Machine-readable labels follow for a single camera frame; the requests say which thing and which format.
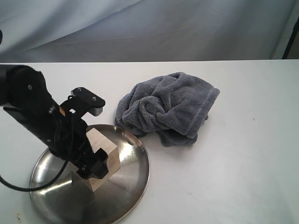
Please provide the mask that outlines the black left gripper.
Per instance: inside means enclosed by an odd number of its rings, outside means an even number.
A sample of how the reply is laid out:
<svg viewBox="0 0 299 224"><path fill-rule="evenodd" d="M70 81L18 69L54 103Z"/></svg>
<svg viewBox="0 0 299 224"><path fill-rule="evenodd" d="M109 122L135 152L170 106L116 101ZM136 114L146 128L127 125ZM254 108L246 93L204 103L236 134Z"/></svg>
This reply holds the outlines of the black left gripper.
<svg viewBox="0 0 299 224"><path fill-rule="evenodd" d="M102 149L92 150L87 138L87 124L83 115L98 115L98 107L86 102L53 103L36 121L35 136L45 143L56 157L78 168L84 179L103 179L108 174L108 154Z"/></svg>

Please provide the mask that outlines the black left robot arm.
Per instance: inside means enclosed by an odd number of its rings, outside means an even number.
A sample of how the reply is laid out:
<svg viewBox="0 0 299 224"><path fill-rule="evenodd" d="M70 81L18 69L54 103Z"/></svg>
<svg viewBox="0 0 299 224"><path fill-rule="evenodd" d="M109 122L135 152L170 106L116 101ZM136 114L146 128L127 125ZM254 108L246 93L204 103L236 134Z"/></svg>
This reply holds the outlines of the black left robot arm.
<svg viewBox="0 0 299 224"><path fill-rule="evenodd" d="M93 151L82 119L86 113L100 115L105 101L88 89L73 89L59 105L42 72L26 65L1 65L0 105L54 156L75 165L81 178L102 179L108 173L108 155L103 149Z"/></svg>

